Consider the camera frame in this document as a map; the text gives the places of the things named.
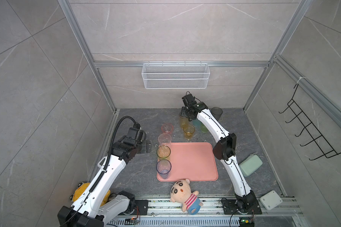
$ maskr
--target plastic cup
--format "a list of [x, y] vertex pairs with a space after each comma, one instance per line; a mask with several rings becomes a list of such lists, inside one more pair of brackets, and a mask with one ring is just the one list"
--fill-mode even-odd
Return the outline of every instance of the plastic cup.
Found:
[[195, 127], [200, 127], [200, 126], [201, 126], [201, 122], [200, 122], [200, 120], [198, 120], [198, 119], [194, 119], [194, 120], [192, 121], [192, 124], [193, 124]]
[[157, 172], [163, 179], [167, 179], [171, 171], [172, 164], [167, 159], [162, 159], [157, 163]]
[[183, 128], [184, 138], [190, 140], [195, 133], [195, 127], [193, 125], [186, 125]]
[[169, 156], [171, 155], [171, 149], [168, 146], [160, 146], [157, 150], [157, 156], [159, 160], [167, 159], [169, 161]]
[[165, 123], [162, 125], [162, 132], [172, 135], [173, 133], [173, 125], [171, 123]]
[[219, 107], [214, 107], [211, 109], [211, 114], [213, 115], [213, 117], [218, 121], [222, 115], [223, 111], [221, 108]]
[[207, 133], [207, 132], [208, 132], [208, 129], [207, 129], [206, 126], [205, 126], [204, 124], [202, 124], [202, 123], [201, 123], [200, 129], [201, 129], [201, 132], [203, 132], [203, 133]]
[[160, 134], [158, 137], [159, 146], [169, 145], [172, 142], [172, 137], [168, 133]]
[[188, 118], [181, 116], [181, 113], [179, 113], [179, 125], [181, 126], [181, 129], [183, 129], [184, 126], [189, 125]]

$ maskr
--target wire basket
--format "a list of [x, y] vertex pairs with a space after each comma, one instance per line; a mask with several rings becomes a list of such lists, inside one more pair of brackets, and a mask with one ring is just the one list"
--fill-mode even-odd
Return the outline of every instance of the wire basket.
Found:
[[206, 63], [147, 63], [141, 71], [146, 89], [206, 88]]

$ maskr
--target mint green container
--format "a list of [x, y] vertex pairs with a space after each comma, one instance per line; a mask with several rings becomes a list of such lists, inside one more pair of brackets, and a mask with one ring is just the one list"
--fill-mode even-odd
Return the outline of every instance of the mint green container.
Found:
[[254, 173], [263, 162], [256, 154], [250, 155], [245, 161], [241, 162], [239, 165], [240, 170], [244, 176], [250, 176], [250, 174]]

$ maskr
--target striped shirt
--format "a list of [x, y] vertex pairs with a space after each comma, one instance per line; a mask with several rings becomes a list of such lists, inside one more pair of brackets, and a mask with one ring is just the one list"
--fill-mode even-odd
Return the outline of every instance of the striped shirt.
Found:
[[191, 196], [187, 199], [186, 202], [184, 202], [187, 205], [187, 210], [192, 205], [192, 203], [195, 202], [196, 199], [197, 199], [197, 196], [195, 194], [191, 193]]

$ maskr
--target doll face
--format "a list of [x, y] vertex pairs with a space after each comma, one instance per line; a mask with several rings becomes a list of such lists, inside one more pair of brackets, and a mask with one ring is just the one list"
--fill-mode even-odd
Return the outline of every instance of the doll face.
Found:
[[184, 203], [191, 196], [191, 187], [189, 186], [189, 180], [177, 181], [170, 190], [171, 200], [179, 203]]

